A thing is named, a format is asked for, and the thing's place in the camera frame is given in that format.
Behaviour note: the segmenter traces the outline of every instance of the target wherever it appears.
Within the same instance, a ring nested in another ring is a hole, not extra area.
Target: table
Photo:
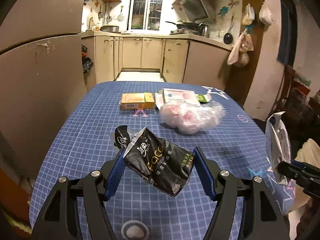
[[[162,88],[209,92],[212,100],[221,103],[226,116],[221,124],[194,135],[179,134],[161,122],[159,111],[145,114],[121,111],[119,101],[123,93],[157,92]],[[147,126],[157,136],[192,151],[200,146],[207,158],[215,160],[221,169],[236,177],[251,179],[261,176],[267,183],[283,213],[294,200],[294,189],[277,185],[266,153],[266,137],[244,110],[223,91],[174,83],[105,82],[96,85],[67,119],[41,166],[30,206],[30,223],[34,225],[51,188],[60,176],[81,178],[113,159],[113,143],[109,134],[126,124],[135,132]],[[125,169],[116,195],[106,202],[106,210],[117,239],[121,226],[128,220],[139,220],[150,230],[149,239],[202,240],[216,203],[204,194],[201,182],[193,169],[190,182],[172,198]],[[84,203],[78,198],[83,239],[90,239]],[[230,239],[237,239],[242,213],[242,199],[238,198]]]

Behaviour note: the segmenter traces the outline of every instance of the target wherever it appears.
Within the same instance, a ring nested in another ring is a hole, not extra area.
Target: countertop
[[[110,37],[138,37],[138,38],[159,38],[159,39],[183,39],[183,40],[193,40],[198,42],[207,43],[213,46],[217,46],[226,50],[231,51],[232,46],[224,44],[219,41],[215,41],[210,38],[202,37],[195,34],[175,34],[175,35],[157,35],[157,34],[147,34],[147,33],[108,33],[101,31],[89,31],[79,34],[81,38],[88,38],[94,36],[110,36]]]

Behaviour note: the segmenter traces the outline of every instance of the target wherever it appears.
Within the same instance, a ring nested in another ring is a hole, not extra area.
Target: kettle
[[[209,30],[207,25],[200,23],[198,27],[198,32],[200,36],[209,38]]]

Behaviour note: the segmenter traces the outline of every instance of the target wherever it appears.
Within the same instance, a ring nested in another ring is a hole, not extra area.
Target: refrigerator
[[[0,26],[0,154],[36,178],[60,128],[85,96],[84,0],[17,0]]]

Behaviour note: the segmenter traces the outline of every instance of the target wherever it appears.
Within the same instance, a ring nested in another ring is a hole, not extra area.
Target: face tissue logo
[[[122,137],[119,136],[118,137],[118,142],[120,143],[121,147],[123,147],[123,148],[127,147],[127,144],[126,144],[127,138],[126,137],[122,138]]]
[[[140,147],[137,147],[137,149],[141,152],[142,156],[145,157],[148,150],[149,150],[149,145],[148,145],[148,140],[145,138],[146,143],[141,143]]]

